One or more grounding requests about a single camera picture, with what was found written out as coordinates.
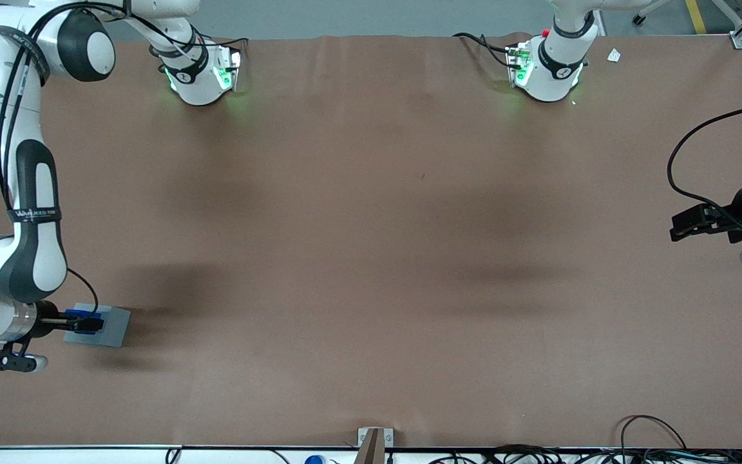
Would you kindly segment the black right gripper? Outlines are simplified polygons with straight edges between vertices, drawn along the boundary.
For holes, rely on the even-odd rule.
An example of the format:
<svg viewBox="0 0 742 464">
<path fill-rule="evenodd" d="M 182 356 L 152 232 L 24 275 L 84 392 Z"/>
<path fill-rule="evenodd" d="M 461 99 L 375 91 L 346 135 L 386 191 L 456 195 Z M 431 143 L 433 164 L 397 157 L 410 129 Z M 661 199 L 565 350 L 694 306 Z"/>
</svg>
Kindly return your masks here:
<svg viewBox="0 0 742 464">
<path fill-rule="evenodd" d="M 104 324 L 67 324 L 86 320 L 101 320 L 100 313 L 60 313 L 52 302 L 36 302 L 35 338 L 42 338 L 53 330 L 73 333 L 97 333 Z"/>
</svg>

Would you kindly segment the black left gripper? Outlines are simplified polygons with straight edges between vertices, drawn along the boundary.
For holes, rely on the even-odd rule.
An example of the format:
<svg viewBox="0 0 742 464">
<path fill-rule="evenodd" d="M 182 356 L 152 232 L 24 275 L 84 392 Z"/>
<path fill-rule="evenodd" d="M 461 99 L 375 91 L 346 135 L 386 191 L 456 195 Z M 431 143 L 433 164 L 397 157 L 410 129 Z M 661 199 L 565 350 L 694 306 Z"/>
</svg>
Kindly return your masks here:
<svg viewBox="0 0 742 464">
<path fill-rule="evenodd" d="M 674 215 L 669 230 L 671 241 L 707 234 L 707 224 L 710 222 L 714 225 L 714 234 L 727 232 L 731 244 L 742 242 L 742 188 L 736 191 L 731 203 L 721 209 L 725 214 L 715 206 L 698 204 Z"/>
</svg>

